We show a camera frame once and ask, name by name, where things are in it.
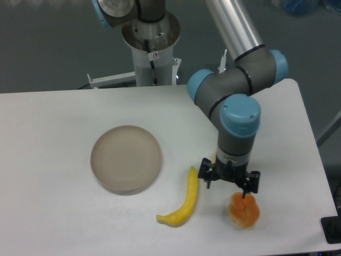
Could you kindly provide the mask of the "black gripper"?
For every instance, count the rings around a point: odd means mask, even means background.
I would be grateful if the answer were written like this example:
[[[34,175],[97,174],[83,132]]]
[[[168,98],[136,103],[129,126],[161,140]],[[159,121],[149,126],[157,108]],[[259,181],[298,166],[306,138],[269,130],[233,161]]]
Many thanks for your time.
[[[207,189],[213,181],[223,180],[235,183],[242,189],[242,199],[247,194],[257,194],[259,188],[260,171],[247,172],[248,156],[230,156],[216,154],[216,162],[203,158],[200,164],[198,178],[203,179]]]

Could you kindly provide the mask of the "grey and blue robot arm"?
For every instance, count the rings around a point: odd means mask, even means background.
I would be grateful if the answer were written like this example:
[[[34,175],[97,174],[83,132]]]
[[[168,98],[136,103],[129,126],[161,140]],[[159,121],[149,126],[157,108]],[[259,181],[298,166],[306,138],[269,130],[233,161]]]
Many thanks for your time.
[[[261,108],[255,93],[288,75],[285,56],[268,50],[242,1],[207,1],[232,68],[194,73],[187,92],[218,130],[216,160],[203,159],[198,177],[207,183],[235,183],[244,194],[257,193],[260,173],[247,172]],[[165,1],[94,1],[103,26],[122,27],[122,36],[133,54],[137,86],[168,85],[176,81],[173,46],[180,37],[180,23],[166,10]]]

